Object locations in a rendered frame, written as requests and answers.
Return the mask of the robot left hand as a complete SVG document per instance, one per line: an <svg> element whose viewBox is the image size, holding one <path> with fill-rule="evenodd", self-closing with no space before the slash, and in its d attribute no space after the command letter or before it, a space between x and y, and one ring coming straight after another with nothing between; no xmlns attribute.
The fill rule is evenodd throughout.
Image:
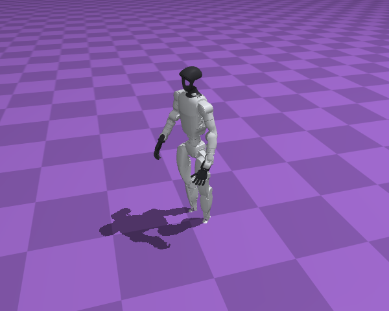
<svg viewBox="0 0 389 311"><path fill-rule="evenodd" d="M206 169L206 168L203 168L203 165L204 165L204 163L205 163L205 161L203 161L203 163L202 163L202 165L201 165L201 169L200 170L198 170L198 172L197 173L195 173L195 174L193 174L192 176L191 176L191 178L193 177L193 176L195 176L196 175L196 178L194 179L194 181L192 181L192 183L194 183L197 179L197 182L195 183L195 185L201 185L201 183L202 183L202 180L204 180L203 181L203 184L202 184L202 186L205 184L205 182L206 182L206 179L207 179L207 172L209 171L209 169L211 168L209 168L209 169ZM198 183L200 181L200 183Z"/></svg>

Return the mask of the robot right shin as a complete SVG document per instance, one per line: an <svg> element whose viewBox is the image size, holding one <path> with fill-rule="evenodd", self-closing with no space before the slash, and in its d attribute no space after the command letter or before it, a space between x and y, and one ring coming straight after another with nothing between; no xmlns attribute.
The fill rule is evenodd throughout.
<svg viewBox="0 0 389 311"><path fill-rule="evenodd" d="M185 189L186 189L187 198L189 200L191 209L197 211L198 188L196 187L192 189L185 183Z"/></svg>

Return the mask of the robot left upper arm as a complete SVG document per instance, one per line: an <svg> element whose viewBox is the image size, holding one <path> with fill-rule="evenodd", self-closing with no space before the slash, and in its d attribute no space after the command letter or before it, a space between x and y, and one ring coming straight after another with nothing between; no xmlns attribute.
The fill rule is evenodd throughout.
<svg viewBox="0 0 389 311"><path fill-rule="evenodd" d="M209 130L205 136L206 140L207 140L208 135L211 133L214 133L218 137L217 129L215 126L215 120L214 120L214 116L213 116L212 105L205 100L201 100L200 102L198 102L198 111L199 111L199 114L201 114L201 116L203 116L205 126Z"/></svg>

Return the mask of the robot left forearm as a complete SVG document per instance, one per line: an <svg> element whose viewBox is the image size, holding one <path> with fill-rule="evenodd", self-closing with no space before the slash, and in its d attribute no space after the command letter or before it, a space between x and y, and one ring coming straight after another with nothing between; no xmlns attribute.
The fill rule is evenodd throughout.
<svg viewBox="0 0 389 311"><path fill-rule="evenodd" d="M217 136L214 133L211 133L207 136L207 141L203 168L209 169L214 160L213 155L215 155L215 149L217 148Z"/></svg>

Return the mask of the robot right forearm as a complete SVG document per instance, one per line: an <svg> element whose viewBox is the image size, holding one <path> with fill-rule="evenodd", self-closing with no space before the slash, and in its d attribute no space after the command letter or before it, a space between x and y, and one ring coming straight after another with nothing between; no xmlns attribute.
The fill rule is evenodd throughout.
<svg viewBox="0 0 389 311"><path fill-rule="evenodd" d="M166 141L166 140L168 139L168 136L169 136L169 134L171 133L172 128L173 128L173 126L174 126L175 124L176 124L176 122L168 117L167 123L166 123L166 125L165 125L165 127L164 127L164 129L163 129L163 131L162 131L162 133L161 133L161 134L164 134L164 135L165 135L164 141ZM161 135L161 134L160 134L160 135ZM160 136L160 135L159 135L159 136Z"/></svg>

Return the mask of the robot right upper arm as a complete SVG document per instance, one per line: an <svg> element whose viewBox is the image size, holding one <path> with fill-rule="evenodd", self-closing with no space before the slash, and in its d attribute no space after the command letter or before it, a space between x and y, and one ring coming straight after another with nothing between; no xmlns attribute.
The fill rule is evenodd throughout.
<svg viewBox="0 0 389 311"><path fill-rule="evenodd" d="M178 90L174 92L174 102L173 102L173 110L171 111L169 118L178 121L180 119L180 112L178 108L178 96L179 94L184 91L184 89Z"/></svg>

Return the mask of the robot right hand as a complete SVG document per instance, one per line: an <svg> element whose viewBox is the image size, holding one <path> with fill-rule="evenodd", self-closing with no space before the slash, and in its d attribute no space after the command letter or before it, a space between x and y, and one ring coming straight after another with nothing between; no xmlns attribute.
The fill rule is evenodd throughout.
<svg viewBox="0 0 389 311"><path fill-rule="evenodd" d="M161 158L161 157L159 156L159 150L161 149L162 143L165 142L165 141L164 141L164 138L165 138L165 135L164 135L164 134L161 134L160 137L159 137L159 139L158 139L158 143L157 143L157 145L156 145L156 147L155 147L154 157L155 157L157 160L159 160L159 158Z"/></svg>

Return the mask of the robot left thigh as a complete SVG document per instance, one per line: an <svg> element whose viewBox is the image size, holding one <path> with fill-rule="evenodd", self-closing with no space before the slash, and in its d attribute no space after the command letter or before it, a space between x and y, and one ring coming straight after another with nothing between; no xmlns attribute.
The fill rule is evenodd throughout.
<svg viewBox="0 0 389 311"><path fill-rule="evenodd" d="M198 158L195 161L194 173L197 173L198 170L201 169L200 167L201 167L203 161L205 160L205 155L206 155L206 152L204 150L201 150L201 151L198 152ZM213 160L213 162L214 162L214 160ZM211 163L211 165L213 165L213 162ZM206 197L208 196L208 194L209 194L209 187L210 187L210 185L209 185L209 178L210 177L211 177L211 174L208 171L207 172L207 179L206 179L205 184L202 186L204 180L202 180L201 185L197 184L197 187L198 187L200 195L203 195L203 196L206 196ZM198 183L200 183L200 181Z"/></svg>

